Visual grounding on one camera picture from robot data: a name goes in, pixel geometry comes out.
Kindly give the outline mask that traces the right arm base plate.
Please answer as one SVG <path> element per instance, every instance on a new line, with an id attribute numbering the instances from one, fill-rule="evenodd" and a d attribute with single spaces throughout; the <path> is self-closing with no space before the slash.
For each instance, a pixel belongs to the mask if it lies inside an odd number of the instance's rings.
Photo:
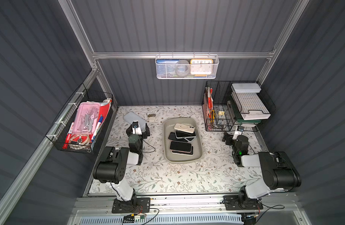
<path id="1" fill-rule="evenodd" d="M 222 203 L 227 211 L 263 209 L 263 205 L 257 199 L 239 197 L 238 195 L 223 196 Z"/>

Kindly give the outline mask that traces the grey tape roll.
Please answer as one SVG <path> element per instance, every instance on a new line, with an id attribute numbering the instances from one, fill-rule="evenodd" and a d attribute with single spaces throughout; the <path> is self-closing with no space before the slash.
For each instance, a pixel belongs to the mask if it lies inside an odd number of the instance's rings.
<path id="1" fill-rule="evenodd" d="M 175 72 L 179 77 L 186 77 L 190 74 L 190 63 L 187 60 L 179 60 L 176 63 Z"/>

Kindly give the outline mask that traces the yellow white clock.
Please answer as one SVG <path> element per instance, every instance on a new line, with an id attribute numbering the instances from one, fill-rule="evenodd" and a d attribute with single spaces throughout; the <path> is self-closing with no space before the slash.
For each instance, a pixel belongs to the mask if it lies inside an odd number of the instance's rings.
<path id="1" fill-rule="evenodd" d="M 192 59 L 190 73 L 192 75 L 211 75 L 214 61 L 212 59 Z"/>

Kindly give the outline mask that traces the light blue case phone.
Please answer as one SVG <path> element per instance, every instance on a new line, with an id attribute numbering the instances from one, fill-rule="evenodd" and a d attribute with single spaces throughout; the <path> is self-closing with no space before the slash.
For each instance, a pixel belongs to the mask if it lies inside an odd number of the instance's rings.
<path id="1" fill-rule="evenodd" d="M 196 133 L 187 133 L 183 131 L 176 130 L 175 136 L 177 139 L 186 139 L 188 141 L 192 141 L 196 138 Z"/>

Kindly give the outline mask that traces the red folder in side basket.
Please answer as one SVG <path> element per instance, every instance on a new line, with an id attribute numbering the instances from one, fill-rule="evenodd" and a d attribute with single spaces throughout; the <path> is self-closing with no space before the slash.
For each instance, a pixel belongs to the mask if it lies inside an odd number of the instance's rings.
<path id="1" fill-rule="evenodd" d="M 102 103 L 100 103 L 100 111 L 99 111 L 99 120 L 98 120 L 98 124 L 96 126 L 96 132 L 99 132 L 99 129 L 102 127 L 108 113 L 109 110 L 111 108 L 111 104 L 112 104 L 112 99 L 111 98 L 107 98 L 105 99 Z"/>

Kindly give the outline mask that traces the cream case phone black screen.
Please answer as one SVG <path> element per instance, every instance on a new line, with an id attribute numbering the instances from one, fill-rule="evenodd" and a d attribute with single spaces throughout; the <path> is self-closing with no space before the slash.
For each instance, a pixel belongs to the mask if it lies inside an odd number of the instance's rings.
<path id="1" fill-rule="evenodd" d="M 171 152 L 174 154 L 193 155 L 194 154 L 194 147 L 191 146 L 190 152 L 174 151 L 174 150 L 171 150 Z"/>

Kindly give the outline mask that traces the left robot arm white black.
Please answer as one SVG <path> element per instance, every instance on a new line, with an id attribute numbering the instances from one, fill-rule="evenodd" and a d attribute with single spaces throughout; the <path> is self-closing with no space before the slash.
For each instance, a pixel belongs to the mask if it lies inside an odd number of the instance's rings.
<path id="1" fill-rule="evenodd" d="M 106 146 L 98 158 L 92 175 L 100 183 L 110 184 L 117 200 L 136 205 L 136 192 L 125 179 L 128 165 L 140 165 L 143 160 L 143 141 L 150 136 L 147 124 L 134 121 L 126 130 L 128 147 Z"/>

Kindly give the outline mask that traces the white grid paper tray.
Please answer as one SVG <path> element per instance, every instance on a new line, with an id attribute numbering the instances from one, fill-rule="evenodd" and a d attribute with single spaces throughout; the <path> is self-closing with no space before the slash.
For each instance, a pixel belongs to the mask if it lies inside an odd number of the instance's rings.
<path id="1" fill-rule="evenodd" d="M 238 111 L 245 121 L 266 120 L 271 114 L 259 94 L 262 94 L 258 83 L 232 83 L 232 97 Z"/>

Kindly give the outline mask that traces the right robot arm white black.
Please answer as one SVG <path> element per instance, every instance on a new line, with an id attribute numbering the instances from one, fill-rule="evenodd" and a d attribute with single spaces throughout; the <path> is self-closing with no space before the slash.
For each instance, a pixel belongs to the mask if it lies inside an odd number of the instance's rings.
<path id="1" fill-rule="evenodd" d="M 257 167 L 262 172 L 262 178 L 240 189 L 238 197 L 234 199 L 238 205 L 245 208 L 257 205 L 258 200 L 268 194 L 289 192 L 301 186 L 301 176 L 285 152 L 250 155 L 248 137 L 227 132 L 224 132 L 222 141 L 231 146 L 232 157 L 238 167 Z"/>

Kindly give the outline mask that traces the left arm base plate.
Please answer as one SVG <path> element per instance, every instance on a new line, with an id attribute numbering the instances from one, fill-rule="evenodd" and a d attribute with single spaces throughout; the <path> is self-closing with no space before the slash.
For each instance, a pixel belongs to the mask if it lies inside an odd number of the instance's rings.
<path id="1" fill-rule="evenodd" d="M 112 214 L 122 213 L 147 213 L 150 211 L 151 199 L 148 197 L 136 198 L 130 201 L 124 202 L 115 199 L 112 206 Z"/>

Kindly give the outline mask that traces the grey storage box lid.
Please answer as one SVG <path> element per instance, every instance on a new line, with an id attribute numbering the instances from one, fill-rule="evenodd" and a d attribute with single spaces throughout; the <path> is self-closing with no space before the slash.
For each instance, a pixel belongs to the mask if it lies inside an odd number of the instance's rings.
<path id="1" fill-rule="evenodd" d="M 139 126 L 142 130 L 142 132 L 146 131 L 146 124 L 147 122 L 140 117 L 138 114 L 134 112 L 128 112 L 126 115 L 124 115 L 124 120 L 131 125 L 133 122 L 137 121 L 139 123 Z"/>

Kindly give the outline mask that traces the pink case phone black screen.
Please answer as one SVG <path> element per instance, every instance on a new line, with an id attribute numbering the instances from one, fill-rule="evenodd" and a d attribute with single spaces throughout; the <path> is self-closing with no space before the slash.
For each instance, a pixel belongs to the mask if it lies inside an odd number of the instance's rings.
<path id="1" fill-rule="evenodd" d="M 170 150 L 190 153 L 192 150 L 192 145 L 190 143 L 171 141 Z"/>

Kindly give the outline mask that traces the grey storage tray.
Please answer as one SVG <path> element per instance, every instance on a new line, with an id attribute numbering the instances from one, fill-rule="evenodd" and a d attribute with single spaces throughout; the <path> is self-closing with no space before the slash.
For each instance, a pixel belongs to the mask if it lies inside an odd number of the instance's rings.
<path id="1" fill-rule="evenodd" d="M 192 134 L 175 129 L 176 124 L 194 128 Z M 172 118 L 163 123 L 165 159 L 174 164 L 196 162 L 204 156 L 197 122 L 192 118 Z"/>

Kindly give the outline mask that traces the beige case phone with ring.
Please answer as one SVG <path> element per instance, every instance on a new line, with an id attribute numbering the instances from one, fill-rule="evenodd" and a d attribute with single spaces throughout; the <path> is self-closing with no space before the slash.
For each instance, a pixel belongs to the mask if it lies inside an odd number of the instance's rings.
<path id="1" fill-rule="evenodd" d="M 182 131 L 189 134 L 193 134 L 195 131 L 195 127 L 186 125 L 186 124 L 180 124 L 180 123 L 176 123 L 174 126 L 174 129 L 177 131 Z"/>

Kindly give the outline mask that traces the red tape dispenser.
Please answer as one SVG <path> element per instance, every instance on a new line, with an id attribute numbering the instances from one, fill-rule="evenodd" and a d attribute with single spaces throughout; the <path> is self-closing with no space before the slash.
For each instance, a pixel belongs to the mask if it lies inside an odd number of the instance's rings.
<path id="1" fill-rule="evenodd" d="M 71 136 L 69 144 L 73 145 L 88 145 L 90 143 L 90 136 L 86 134 L 78 134 Z"/>

